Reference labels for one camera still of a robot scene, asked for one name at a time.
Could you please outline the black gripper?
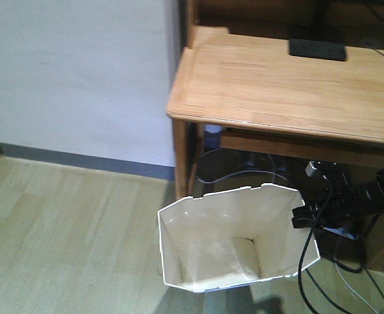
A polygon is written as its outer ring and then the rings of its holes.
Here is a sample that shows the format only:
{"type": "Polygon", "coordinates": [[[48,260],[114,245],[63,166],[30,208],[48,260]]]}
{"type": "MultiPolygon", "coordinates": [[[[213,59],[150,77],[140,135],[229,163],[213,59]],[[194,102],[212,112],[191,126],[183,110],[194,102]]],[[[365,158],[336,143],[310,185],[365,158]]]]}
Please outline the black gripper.
{"type": "Polygon", "coordinates": [[[328,183],[323,196],[292,210],[294,228],[339,228],[371,215],[371,181],[351,184],[339,172],[324,172],[323,179],[328,183]]]}

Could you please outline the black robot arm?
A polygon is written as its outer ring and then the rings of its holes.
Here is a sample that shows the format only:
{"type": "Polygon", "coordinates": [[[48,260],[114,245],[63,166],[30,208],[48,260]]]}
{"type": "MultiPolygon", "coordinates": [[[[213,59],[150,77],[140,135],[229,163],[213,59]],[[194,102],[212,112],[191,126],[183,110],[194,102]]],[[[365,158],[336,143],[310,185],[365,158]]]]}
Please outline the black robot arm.
{"type": "Polygon", "coordinates": [[[294,228],[339,228],[349,221],[384,213],[384,169],[371,181],[351,184],[335,162],[310,161],[309,177],[322,176],[328,188],[315,201],[292,210],[294,228]]]}

